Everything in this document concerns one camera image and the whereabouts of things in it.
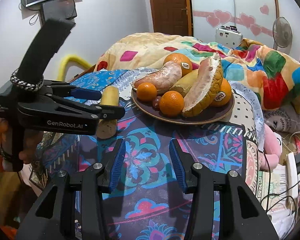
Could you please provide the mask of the person's left hand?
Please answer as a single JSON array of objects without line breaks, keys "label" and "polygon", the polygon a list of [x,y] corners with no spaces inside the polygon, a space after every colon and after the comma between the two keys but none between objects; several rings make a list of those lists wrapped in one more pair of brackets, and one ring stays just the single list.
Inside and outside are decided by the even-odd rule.
[{"label": "person's left hand", "polygon": [[[11,140],[8,139],[8,133],[11,130],[7,120],[0,118],[0,172],[7,171],[12,172],[12,165],[4,159],[4,150],[2,146],[4,144],[11,144]],[[27,134],[23,137],[23,150],[19,152],[19,160],[22,160],[24,164],[30,164],[36,153],[36,149],[39,143],[43,139],[44,133],[42,131],[27,131]]]}]

